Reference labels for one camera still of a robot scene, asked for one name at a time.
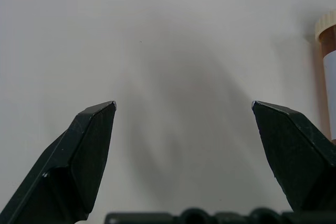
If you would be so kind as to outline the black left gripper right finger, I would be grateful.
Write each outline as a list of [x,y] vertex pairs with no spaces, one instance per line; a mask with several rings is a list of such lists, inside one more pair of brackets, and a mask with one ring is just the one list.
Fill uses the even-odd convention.
[[335,145],[302,113],[252,104],[268,164],[294,211],[335,210]]

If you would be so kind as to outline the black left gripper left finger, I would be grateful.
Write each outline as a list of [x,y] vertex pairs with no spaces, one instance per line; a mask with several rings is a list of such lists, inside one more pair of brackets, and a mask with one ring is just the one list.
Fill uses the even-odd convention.
[[93,210],[111,140],[116,103],[78,113],[40,155],[1,212],[1,223],[76,223]]

